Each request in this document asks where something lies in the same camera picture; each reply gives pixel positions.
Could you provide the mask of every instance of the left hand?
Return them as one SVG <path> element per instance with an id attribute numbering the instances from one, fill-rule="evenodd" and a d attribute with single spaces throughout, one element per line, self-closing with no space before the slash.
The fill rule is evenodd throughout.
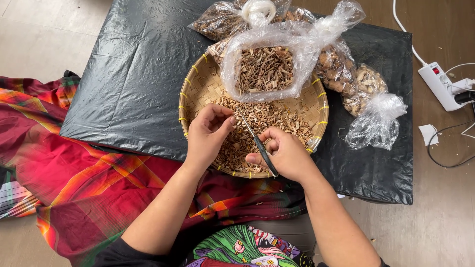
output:
<path id="1" fill-rule="evenodd" d="M 191 122 L 188 129 L 188 155 L 185 162 L 208 168 L 218 156 L 221 145 L 234 131 L 233 111 L 216 104 L 208 104 Z"/>

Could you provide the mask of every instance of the basket rim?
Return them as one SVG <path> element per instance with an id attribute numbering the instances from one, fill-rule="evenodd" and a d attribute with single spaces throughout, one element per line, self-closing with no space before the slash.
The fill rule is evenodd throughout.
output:
<path id="1" fill-rule="evenodd" d="M 209 52 L 204 53 L 201 55 L 198 60 L 191 66 L 190 70 L 188 71 L 188 74 L 186 75 L 186 78 L 183 80 L 183 85 L 181 86 L 181 90 L 179 93 L 179 106 L 178 106 L 178 121 L 181 123 L 181 128 L 183 130 L 184 137 L 186 140 L 188 140 L 188 127 L 189 127 L 189 122 L 188 122 L 188 115 L 186 113 L 186 93 L 188 89 L 191 87 L 191 81 L 193 78 L 198 74 L 198 69 L 196 66 L 199 66 L 203 61 L 205 63 L 211 63 L 216 62 L 214 61 L 213 57 L 209 54 Z M 319 96 L 317 97 L 319 99 L 319 103 L 324 103 L 322 106 L 322 111 L 323 111 L 323 121 L 321 121 L 318 124 L 318 132 L 320 132 L 319 135 L 314 136 L 315 138 L 319 139 L 316 142 L 316 145 L 313 147 L 307 146 L 306 150 L 309 154 L 312 154 L 320 141 L 323 139 L 323 134 L 326 130 L 326 126 L 328 124 L 328 113 L 329 113 L 329 106 L 328 105 L 328 99 L 326 96 L 326 91 L 323 86 L 322 81 L 320 78 L 317 76 L 317 74 L 313 71 L 312 72 L 312 84 L 311 86 L 314 87 L 314 89 L 317 92 L 321 92 Z M 243 172 L 243 171 L 232 171 L 227 168 L 222 167 L 219 164 L 216 164 L 214 161 L 211 164 L 213 168 L 215 168 L 218 171 L 222 171 L 226 174 L 232 175 L 232 176 L 237 176 L 237 177 L 242 177 L 242 178 L 248 178 L 248 179 L 257 179 L 257 178 L 270 178 L 271 174 L 266 171 L 266 172 Z"/>

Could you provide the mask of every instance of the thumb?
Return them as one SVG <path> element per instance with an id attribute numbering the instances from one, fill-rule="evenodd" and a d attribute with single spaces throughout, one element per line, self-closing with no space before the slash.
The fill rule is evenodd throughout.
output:
<path id="1" fill-rule="evenodd" d="M 234 131 L 234 123 L 236 123 L 236 117 L 235 116 L 230 116 L 227 118 L 221 127 L 215 132 L 215 134 L 219 137 L 221 141 L 224 141 L 228 134 L 232 131 Z"/>
<path id="2" fill-rule="evenodd" d="M 261 165 L 261 166 L 264 166 L 266 168 L 269 168 L 269 166 L 267 166 L 266 161 L 264 160 L 262 155 L 259 154 L 259 153 L 249 153 L 249 154 L 247 154 L 246 161 L 249 162 L 249 163 L 252 163 L 252 164 L 257 164 L 257 165 Z"/>

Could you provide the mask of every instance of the woven bamboo basket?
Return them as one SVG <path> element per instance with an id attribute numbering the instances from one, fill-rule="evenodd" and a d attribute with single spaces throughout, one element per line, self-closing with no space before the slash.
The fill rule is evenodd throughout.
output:
<path id="1" fill-rule="evenodd" d="M 302 90 L 299 98 L 287 98 L 273 102 L 274 105 L 289 108 L 292 112 L 297 111 L 303 120 L 312 127 L 314 135 L 311 142 L 309 142 L 310 145 L 306 148 L 309 154 L 316 150 L 323 137 L 328 124 L 329 110 L 325 89 L 315 72 L 312 73 L 312 81 L 311 86 Z M 219 78 L 219 66 L 207 52 L 191 66 L 181 87 L 178 120 L 181 122 L 183 133 L 187 139 L 188 127 L 192 119 L 208 103 L 213 103 L 219 99 L 223 90 L 224 86 Z M 212 163 L 212 166 L 227 174 L 243 178 L 270 177 L 269 172 L 228 170 L 215 162 Z"/>

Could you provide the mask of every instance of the white power strip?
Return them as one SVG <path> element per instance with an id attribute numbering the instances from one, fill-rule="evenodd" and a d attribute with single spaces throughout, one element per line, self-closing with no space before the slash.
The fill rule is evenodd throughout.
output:
<path id="1" fill-rule="evenodd" d="M 457 94 L 472 90 L 472 80 L 463 79 L 453 84 L 437 62 L 423 66 L 418 72 L 445 110 L 454 111 L 474 102 L 472 100 L 459 104 L 455 101 Z"/>

